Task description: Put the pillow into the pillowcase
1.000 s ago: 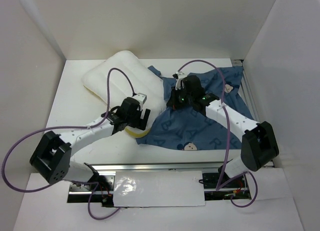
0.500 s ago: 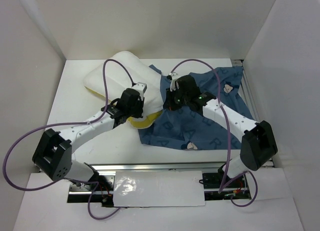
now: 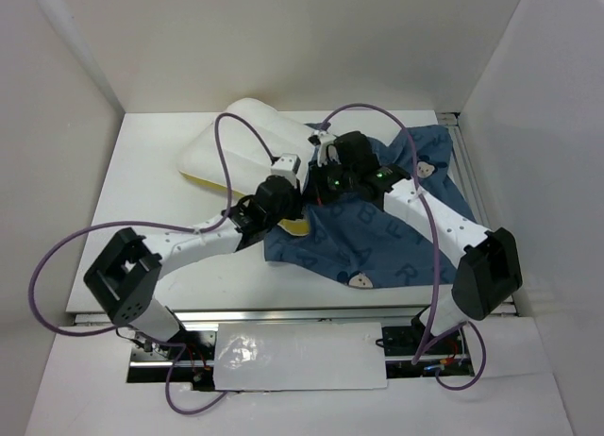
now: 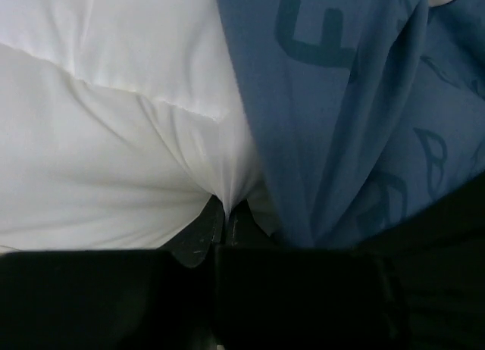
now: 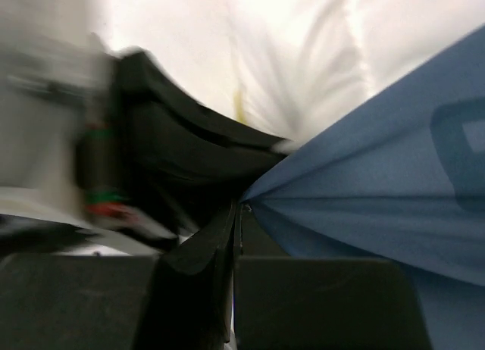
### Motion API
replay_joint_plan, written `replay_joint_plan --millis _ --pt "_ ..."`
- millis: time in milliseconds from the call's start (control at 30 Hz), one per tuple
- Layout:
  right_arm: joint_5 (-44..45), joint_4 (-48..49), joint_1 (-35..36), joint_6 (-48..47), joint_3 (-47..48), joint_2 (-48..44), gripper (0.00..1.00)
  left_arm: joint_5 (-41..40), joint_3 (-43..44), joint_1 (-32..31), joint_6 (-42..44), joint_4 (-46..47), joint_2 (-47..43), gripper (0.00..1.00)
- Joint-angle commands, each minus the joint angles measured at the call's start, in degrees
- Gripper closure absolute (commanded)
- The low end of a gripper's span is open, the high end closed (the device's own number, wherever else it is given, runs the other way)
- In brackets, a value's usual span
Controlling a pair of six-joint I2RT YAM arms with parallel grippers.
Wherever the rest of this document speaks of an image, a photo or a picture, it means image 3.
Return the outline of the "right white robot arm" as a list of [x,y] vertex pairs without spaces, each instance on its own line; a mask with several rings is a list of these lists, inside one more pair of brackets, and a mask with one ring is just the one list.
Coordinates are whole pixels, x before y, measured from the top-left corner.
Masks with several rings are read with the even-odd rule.
[[315,131],[305,198],[327,204],[353,193],[432,241],[439,256],[455,265],[449,292],[420,314],[411,332],[416,349],[434,352],[445,333],[468,321],[481,321],[523,284],[516,241],[465,218],[417,184],[396,164],[380,164],[359,131],[335,136]]

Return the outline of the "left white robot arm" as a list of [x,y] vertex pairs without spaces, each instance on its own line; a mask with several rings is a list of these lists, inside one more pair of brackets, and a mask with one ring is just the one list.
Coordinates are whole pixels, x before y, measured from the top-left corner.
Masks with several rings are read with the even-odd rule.
[[256,192],[185,232],[143,236],[118,230],[84,275],[84,282],[117,327],[132,327],[152,340],[166,360],[185,351],[184,327],[155,297],[165,276],[201,260],[230,255],[261,242],[284,219],[302,215],[300,184],[268,176]]

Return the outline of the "white pillow yellow edge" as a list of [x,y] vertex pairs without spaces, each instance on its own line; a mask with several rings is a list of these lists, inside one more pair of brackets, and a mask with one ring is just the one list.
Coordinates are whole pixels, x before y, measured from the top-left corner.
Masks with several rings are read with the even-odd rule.
[[[311,127],[251,98],[231,104],[226,111],[246,120],[260,134],[257,138],[245,125],[232,118],[223,118],[219,123],[220,143],[235,198],[253,193],[270,175],[268,153],[278,157],[296,154],[301,160],[297,177],[301,185],[305,184],[308,164],[314,153],[314,147],[308,141],[313,133]],[[177,170],[207,189],[221,192],[227,189],[214,125],[207,126],[184,147],[177,160]]]

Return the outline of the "blue cartoon print pillowcase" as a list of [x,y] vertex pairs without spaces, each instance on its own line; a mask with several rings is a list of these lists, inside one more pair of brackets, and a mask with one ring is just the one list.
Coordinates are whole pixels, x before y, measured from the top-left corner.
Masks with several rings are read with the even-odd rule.
[[[453,143],[443,126],[411,127],[390,143],[370,141],[383,165],[405,170],[418,158],[422,187],[459,214],[473,213],[448,175]],[[433,244],[412,227],[354,195],[307,212],[310,232],[295,237],[276,227],[263,243],[268,261],[298,265],[356,288],[384,289],[432,285],[438,274],[452,282],[456,268],[446,256],[433,259]]]

